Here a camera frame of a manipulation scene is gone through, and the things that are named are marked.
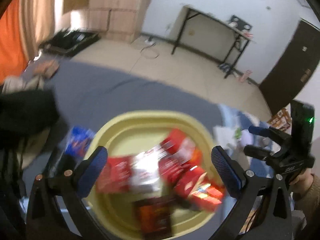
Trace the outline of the person's right hand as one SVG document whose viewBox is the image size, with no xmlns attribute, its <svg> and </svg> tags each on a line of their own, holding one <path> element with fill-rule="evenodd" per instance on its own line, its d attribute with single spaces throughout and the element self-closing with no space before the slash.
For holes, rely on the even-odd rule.
<svg viewBox="0 0 320 240">
<path fill-rule="evenodd" d="M 305 173 L 298 175 L 290 183 L 291 191 L 296 194 L 304 195 L 313 184 L 313 175 L 307 170 Z"/>
</svg>

